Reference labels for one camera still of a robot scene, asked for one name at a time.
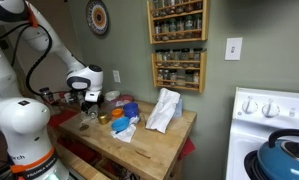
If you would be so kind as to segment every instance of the light switch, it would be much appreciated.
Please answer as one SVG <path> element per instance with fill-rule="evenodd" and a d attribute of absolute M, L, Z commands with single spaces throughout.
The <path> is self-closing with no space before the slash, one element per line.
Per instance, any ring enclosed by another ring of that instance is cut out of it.
<path fill-rule="evenodd" d="M 225 60 L 232 60 L 232 61 L 240 60 L 241 47 L 242 47 L 242 37 L 228 38 Z"/>

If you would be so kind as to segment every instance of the blue cup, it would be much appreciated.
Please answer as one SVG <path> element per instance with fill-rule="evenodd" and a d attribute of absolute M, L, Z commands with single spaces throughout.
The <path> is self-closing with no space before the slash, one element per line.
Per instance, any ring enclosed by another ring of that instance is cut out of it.
<path fill-rule="evenodd" d="M 123 106 L 123 113 L 129 119 L 136 117 L 139 115 L 138 104 L 134 102 L 130 102 Z"/>

